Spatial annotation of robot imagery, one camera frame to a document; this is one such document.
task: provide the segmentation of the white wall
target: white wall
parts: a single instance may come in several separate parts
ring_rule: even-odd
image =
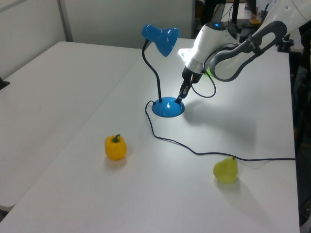
[[[57,42],[66,40],[57,0],[23,1],[1,11],[0,22],[3,79]]]
[[[61,0],[74,42],[142,48],[142,27],[177,27],[191,38],[194,0]]]

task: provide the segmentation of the table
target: table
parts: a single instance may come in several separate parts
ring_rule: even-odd
[[[140,57],[140,50],[60,42],[0,91],[0,209],[9,211]]]
[[[154,44],[146,57],[161,78],[162,96],[177,96],[184,64],[178,39],[164,58]],[[215,97],[190,91],[185,112],[155,116],[159,136],[198,152],[244,158],[294,157],[288,55],[270,48]],[[195,88],[212,91],[203,77]],[[212,170],[220,155],[196,156],[155,139],[144,113],[157,99],[156,79],[140,58],[42,176],[0,223],[0,232],[299,232],[294,161],[239,162],[224,185]],[[105,157],[104,139],[120,133],[126,160]]]
[[[232,3],[226,3],[224,12],[223,12],[223,18],[222,21],[227,22],[229,17],[229,9],[232,6]],[[232,11],[233,8],[231,8],[230,12],[230,19],[232,19]],[[249,10],[245,10],[245,3],[239,3],[239,10],[238,10],[238,17],[237,18],[250,18],[251,12]]]

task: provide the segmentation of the pepper stem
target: pepper stem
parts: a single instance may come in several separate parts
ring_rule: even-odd
[[[120,140],[118,139],[118,137],[120,137],[120,134],[117,134],[117,135],[112,139],[112,142],[120,142]]]

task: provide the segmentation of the green pear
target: green pear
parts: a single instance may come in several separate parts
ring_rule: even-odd
[[[238,162],[235,157],[228,157],[215,164],[213,173],[218,181],[232,183],[238,176]]]

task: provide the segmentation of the desk lamp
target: desk lamp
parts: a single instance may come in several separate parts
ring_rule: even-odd
[[[3,81],[2,78],[0,77],[0,90],[5,88],[9,84],[10,84],[9,82]]]
[[[159,29],[153,25],[147,24],[141,31],[142,36],[146,39],[142,48],[142,58],[147,66],[154,72],[157,82],[157,90],[159,99],[152,105],[152,111],[160,117],[176,117],[185,110],[183,103],[176,103],[174,97],[161,97],[160,78],[156,70],[150,65],[145,57],[145,49],[149,41],[154,42],[159,52],[167,57],[177,41],[179,30],[177,28]]]

